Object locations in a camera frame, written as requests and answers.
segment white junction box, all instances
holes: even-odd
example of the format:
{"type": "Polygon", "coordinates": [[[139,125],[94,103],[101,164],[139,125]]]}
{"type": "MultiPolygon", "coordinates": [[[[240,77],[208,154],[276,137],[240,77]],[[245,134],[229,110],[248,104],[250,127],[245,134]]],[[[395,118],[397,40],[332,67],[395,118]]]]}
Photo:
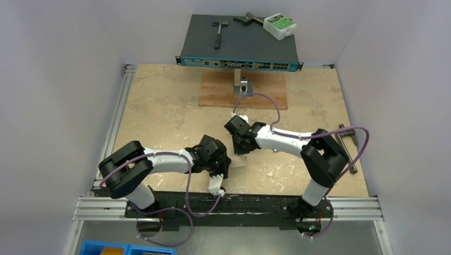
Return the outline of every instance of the white junction box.
{"type": "Polygon", "coordinates": [[[263,21],[263,28],[280,41],[287,36],[294,35],[296,24],[278,13],[266,18],[263,21]]]}

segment black mounting plate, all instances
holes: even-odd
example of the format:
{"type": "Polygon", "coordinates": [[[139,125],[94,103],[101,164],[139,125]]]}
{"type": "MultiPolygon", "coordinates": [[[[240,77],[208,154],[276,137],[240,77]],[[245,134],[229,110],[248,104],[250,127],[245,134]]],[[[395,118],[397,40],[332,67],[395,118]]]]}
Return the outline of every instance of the black mounting plate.
{"type": "MultiPolygon", "coordinates": [[[[93,190],[96,196],[108,197],[104,190],[93,190]]],[[[154,191],[161,208],[178,207],[186,210],[185,193],[172,191],[154,191]]],[[[217,207],[207,217],[193,217],[195,226],[223,227],[278,227],[280,230],[296,230],[296,221],[300,218],[316,218],[315,212],[301,215],[296,210],[299,196],[296,195],[260,195],[260,194],[226,194],[217,207]]],[[[195,213],[204,213],[214,204],[215,198],[209,193],[189,193],[189,204],[195,213]]],[[[323,218],[330,218],[332,213],[326,200],[321,200],[318,208],[323,218]]],[[[126,209],[126,218],[147,218],[134,209],[126,209]]],[[[189,226],[188,218],[178,211],[163,213],[163,231],[177,231],[180,226],[189,226]]]]}

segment cable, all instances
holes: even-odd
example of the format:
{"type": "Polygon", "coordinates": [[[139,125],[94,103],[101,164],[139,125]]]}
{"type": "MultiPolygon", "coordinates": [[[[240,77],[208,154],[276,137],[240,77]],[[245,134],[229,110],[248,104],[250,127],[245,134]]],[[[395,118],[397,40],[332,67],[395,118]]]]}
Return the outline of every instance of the cable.
{"type": "MultiPolygon", "coordinates": [[[[368,145],[368,141],[370,140],[370,132],[368,131],[368,129],[361,127],[361,126],[348,126],[348,127],[342,128],[342,129],[337,129],[337,130],[323,133],[323,134],[311,135],[309,137],[301,137],[301,140],[316,139],[316,138],[326,137],[328,135],[332,135],[332,134],[336,134],[336,133],[341,133],[341,132],[348,131],[351,129],[361,129],[361,130],[365,131],[365,134],[366,134],[365,142],[363,143],[362,148],[358,151],[357,156],[354,158],[354,160],[350,164],[348,164],[348,167],[346,167],[346,169],[340,175],[338,175],[336,182],[338,182],[338,180],[341,179],[343,177],[343,175],[345,175],[349,171],[349,169],[355,165],[357,160],[360,159],[360,157],[362,156],[363,151],[365,151],[366,146],[368,145]]],[[[327,190],[327,192],[325,193],[325,196],[327,196],[331,190],[332,190],[332,187],[327,190]]]]}
{"type": "Polygon", "coordinates": [[[245,96],[241,97],[241,98],[238,100],[238,102],[236,102],[235,106],[233,107],[232,113],[235,114],[235,111],[237,110],[237,107],[238,107],[239,103],[240,103],[245,97],[250,97],[250,96],[253,96],[253,95],[265,97],[266,99],[268,99],[269,101],[271,101],[271,103],[274,105],[275,110],[277,111],[277,120],[276,120],[276,121],[273,121],[273,122],[270,124],[270,126],[269,126],[270,129],[271,129],[271,131],[272,131],[272,126],[273,126],[274,124],[279,123],[279,121],[280,121],[280,109],[279,109],[279,106],[277,106],[277,104],[275,103],[275,101],[274,101],[272,98],[270,98],[269,96],[267,96],[267,95],[265,95],[265,94],[263,94],[263,93],[249,93],[249,94],[246,94],[245,96]]]}
{"type": "Polygon", "coordinates": [[[185,239],[183,239],[182,241],[180,241],[180,242],[178,242],[178,243],[170,243],[170,244],[167,244],[167,243],[160,243],[160,242],[157,242],[157,241],[148,239],[147,237],[144,237],[143,235],[141,235],[141,232],[139,231],[139,224],[136,224],[136,231],[138,232],[138,237],[140,237],[140,238],[143,239],[144,241],[149,242],[149,243],[153,243],[153,244],[156,244],[156,245],[159,245],[159,246],[176,247],[176,246],[179,246],[179,245],[181,245],[181,244],[184,244],[184,243],[185,243],[186,241],[188,241],[188,239],[190,239],[191,236],[193,235],[193,231],[194,231],[193,219],[191,219],[191,217],[189,216],[189,214],[188,214],[187,212],[185,212],[184,210],[182,210],[182,209],[180,209],[180,208],[176,208],[176,207],[170,207],[170,208],[160,209],[160,210],[157,210],[157,211],[145,212],[145,211],[139,209],[134,203],[132,203],[132,202],[130,202],[130,203],[132,204],[132,206],[133,206],[138,212],[140,212],[140,213],[142,213],[142,214],[144,214],[144,215],[157,214],[157,213],[161,213],[161,212],[163,212],[163,211],[176,210],[176,211],[182,212],[183,214],[186,215],[186,217],[188,217],[189,225],[190,225],[190,227],[189,227],[189,233],[188,233],[188,235],[186,236],[185,239]]]}
{"type": "MultiPolygon", "coordinates": [[[[113,176],[115,173],[117,173],[119,170],[123,169],[123,168],[126,167],[127,165],[129,165],[129,164],[131,164],[131,163],[134,163],[134,162],[136,162],[136,161],[138,161],[138,160],[140,160],[140,159],[143,159],[143,158],[152,157],[152,156],[158,156],[158,155],[171,155],[171,156],[177,156],[177,157],[183,158],[183,159],[186,161],[186,163],[187,163],[187,165],[188,165],[188,181],[187,181],[187,183],[186,183],[186,191],[185,191],[185,204],[186,204],[186,208],[188,209],[188,211],[189,211],[190,214],[192,214],[194,217],[198,217],[198,218],[200,218],[200,217],[205,217],[205,216],[207,216],[209,213],[211,213],[211,212],[214,210],[214,208],[216,208],[216,206],[218,205],[219,200],[221,199],[221,196],[218,195],[218,198],[216,199],[214,205],[213,205],[212,208],[211,208],[210,210],[208,210],[206,213],[204,213],[204,214],[197,214],[197,213],[193,212],[193,211],[191,210],[191,206],[189,205],[189,200],[188,200],[188,195],[189,195],[189,194],[188,194],[188,193],[189,193],[189,184],[190,184],[190,182],[191,182],[191,174],[192,174],[192,172],[191,172],[191,163],[189,162],[188,157],[186,157],[186,156],[183,155],[183,154],[178,154],[178,153],[175,153],[175,152],[170,152],[170,151],[160,151],[160,152],[157,152],[157,153],[149,153],[149,154],[144,154],[144,155],[140,155],[140,156],[138,156],[138,157],[135,157],[135,158],[133,158],[133,159],[131,159],[131,160],[129,160],[129,161],[123,163],[122,165],[120,165],[119,167],[117,167],[115,170],[111,171],[111,173],[109,173],[105,178],[103,178],[103,180],[102,180],[102,181],[100,182],[100,184],[99,184],[99,187],[100,187],[101,189],[106,189],[106,187],[103,187],[103,185],[105,184],[105,182],[106,182],[111,176],[113,176]]],[[[141,212],[141,213],[145,213],[145,214],[156,214],[156,213],[160,213],[160,212],[167,211],[167,210],[177,210],[177,211],[181,211],[181,212],[183,212],[183,213],[188,217],[188,219],[189,219],[189,221],[190,221],[190,224],[191,224],[191,226],[190,226],[190,232],[189,232],[188,236],[187,236],[184,240],[182,240],[181,242],[178,242],[178,243],[175,243],[175,244],[163,244],[163,243],[158,243],[158,242],[153,241],[153,240],[150,240],[150,239],[148,239],[148,238],[146,238],[146,237],[143,238],[143,237],[141,236],[140,232],[139,232],[139,229],[138,229],[138,236],[139,236],[140,238],[142,238],[143,240],[148,241],[148,242],[153,243],[153,244],[160,245],[160,246],[175,247],[175,246],[179,246],[179,245],[185,243],[185,242],[191,237],[191,235],[192,235],[192,233],[193,233],[193,227],[194,227],[194,226],[193,226],[193,219],[191,219],[190,215],[189,215],[187,212],[185,212],[184,210],[179,209],[179,208],[172,208],[172,207],[171,207],[171,208],[164,208],[164,209],[160,209],[160,210],[157,210],[157,211],[152,211],[152,212],[148,212],[148,213],[147,213],[147,212],[144,212],[144,211],[142,211],[141,209],[139,209],[139,208],[138,208],[136,205],[134,205],[133,203],[132,203],[132,205],[137,209],[137,211],[139,211],[139,212],[141,212]]]]}
{"type": "MultiPolygon", "coordinates": [[[[348,126],[348,127],[342,128],[342,129],[337,129],[337,130],[334,130],[334,131],[331,131],[331,132],[327,132],[327,133],[323,133],[323,134],[311,135],[311,136],[308,136],[308,137],[299,137],[299,136],[294,135],[294,134],[286,134],[286,133],[283,133],[283,132],[279,132],[279,131],[277,131],[277,130],[273,130],[274,124],[277,124],[277,123],[279,123],[279,121],[280,121],[280,109],[279,109],[279,106],[277,106],[277,103],[276,103],[272,98],[270,98],[269,96],[267,96],[267,95],[265,95],[265,94],[262,94],[262,93],[249,93],[249,94],[246,94],[245,96],[241,97],[241,98],[237,101],[237,103],[235,104],[235,106],[233,107],[232,113],[235,114],[235,111],[236,111],[236,109],[237,109],[237,107],[238,107],[238,104],[239,104],[245,97],[248,97],[248,96],[251,96],[251,95],[259,95],[259,96],[265,97],[265,98],[267,98],[269,101],[271,101],[271,103],[272,103],[272,104],[274,105],[274,107],[275,107],[275,110],[277,111],[277,120],[276,120],[276,121],[273,121],[273,122],[270,124],[269,127],[270,127],[271,132],[273,132],[274,134],[277,134],[277,135],[281,135],[281,136],[283,136],[283,137],[295,138],[295,139],[300,139],[300,140],[307,140],[307,139],[316,139],[316,138],[326,137],[326,136],[329,136],[329,135],[332,135],[332,134],[341,133],[341,132],[348,131],[348,130],[352,130],[352,129],[361,129],[361,130],[365,131],[366,137],[365,137],[365,142],[364,142],[363,145],[362,145],[362,148],[360,149],[360,151],[358,152],[358,154],[357,154],[357,156],[354,158],[354,160],[353,160],[350,164],[348,164],[348,167],[346,167],[346,169],[345,169],[345,170],[337,177],[336,182],[338,182],[338,180],[339,180],[340,178],[342,178],[343,175],[345,175],[345,174],[349,171],[349,169],[355,165],[355,163],[356,163],[356,162],[360,159],[360,157],[362,156],[363,151],[366,149],[366,146],[368,145],[368,141],[369,141],[369,139],[370,139],[370,132],[368,131],[368,129],[366,129],[366,128],[364,128],[364,127],[361,127],[361,126],[348,126]]],[[[330,225],[332,224],[332,219],[333,219],[333,207],[332,207],[332,203],[326,198],[326,196],[329,194],[329,192],[330,192],[331,190],[332,190],[332,188],[329,188],[329,189],[327,190],[327,192],[326,192],[325,195],[324,195],[324,198],[325,198],[325,199],[329,202],[329,204],[330,204],[330,208],[331,208],[331,210],[332,210],[332,217],[330,218],[330,221],[329,221],[329,223],[327,224],[327,226],[324,228],[324,230],[322,230],[318,235],[312,236],[312,238],[316,238],[316,237],[319,237],[319,236],[323,235],[324,232],[327,231],[327,230],[329,229],[330,225]]]]}

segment metal tool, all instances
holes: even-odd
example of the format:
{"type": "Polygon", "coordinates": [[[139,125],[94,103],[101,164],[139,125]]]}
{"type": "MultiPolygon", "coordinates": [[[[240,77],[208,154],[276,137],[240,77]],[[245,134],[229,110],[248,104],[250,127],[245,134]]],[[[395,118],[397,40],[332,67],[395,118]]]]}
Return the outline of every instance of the metal tool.
{"type": "Polygon", "coordinates": [[[227,27],[229,23],[227,21],[219,21],[219,22],[213,22],[213,26],[219,26],[218,28],[218,34],[216,35],[216,38],[214,39],[214,48],[219,49],[221,47],[221,27],[225,26],[227,27]]]}
{"type": "MultiPolygon", "coordinates": [[[[343,124],[340,124],[340,125],[338,125],[338,127],[339,127],[340,129],[342,129],[342,128],[344,128],[345,126],[344,126],[343,124]]],[[[354,145],[355,145],[355,146],[358,146],[357,137],[355,136],[355,130],[348,130],[348,131],[345,131],[345,132],[341,132],[341,133],[336,133],[336,134],[335,134],[335,138],[337,139],[337,141],[340,143],[340,145],[343,147],[343,149],[345,150],[346,154],[348,155],[348,158],[349,158],[348,164],[351,164],[351,162],[352,162],[353,159],[351,158],[351,155],[349,154],[348,148],[346,148],[346,145],[345,145],[345,143],[343,142],[343,139],[342,139],[343,137],[351,137],[352,140],[353,140],[354,145]]],[[[350,172],[351,174],[357,173],[357,167],[356,167],[355,165],[352,166],[352,167],[349,169],[349,172],[350,172]]]]}
{"type": "Polygon", "coordinates": [[[260,25],[263,26],[263,20],[257,18],[256,16],[253,16],[252,13],[250,13],[250,12],[247,12],[247,13],[246,13],[246,16],[245,16],[242,20],[239,19],[239,18],[234,18],[233,20],[238,21],[238,22],[241,22],[241,23],[243,23],[244,25],[249,25],[249,24],[251,24],[252,22],[255,21],[255,22],[257,22],[258,24],[260,24],[260,25]]]}

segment metal frame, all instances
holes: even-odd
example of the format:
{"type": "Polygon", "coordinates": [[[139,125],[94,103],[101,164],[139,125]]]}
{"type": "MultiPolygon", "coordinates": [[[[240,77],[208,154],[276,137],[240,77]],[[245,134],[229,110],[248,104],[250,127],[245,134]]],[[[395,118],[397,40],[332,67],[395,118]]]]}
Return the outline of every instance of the metal frame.
{"type": "MultiPolygon", "coordinates": [[[[333,220],[383,221],[377,198],[329,198],[333,206],[333,220]]],[[[127,200],[101,197],[81,197],[73,217],[77,220],[133,220],[125,218],[127,200]]],[[[143,222],[156,222],[158,219],[140,218],[143,222]]]]}
{"type": "MultiPolygon", "coordinates": [[[[99,161],[113,151],[113,146],[121,123],[122,115],[126,106],[127,97],[135,77],[137,66],[127,65],[124,78],[122,80],[121,91],[114,110],[113,119],[107,132],[105,144],[99,161]]],[[[93,184],[93,189],[98,189],[102,177],[97,171],[93,184]]],[[[387,237],[387,231],[383,222],[383,215],[377,198],[329,198],[334,207],[333,220],[352,220],[352,221],[373,221],[377,237],[380,243],[383,255],[392,255],[391,246],[387,237]]],[[[72,226],[66,243],[64,254],[74,255],[80,238],[84,221],[117,221],[133,220],[134,218],[125,218],[127,201],[122,199],[111,199],[95,197],[89,193],[86,197],[81,197],[77,203],[77,208],[72,220],[72,226]]],[[[140,219],[140,222],[155,222],[158,219],[146,218],[140,219]]]]}

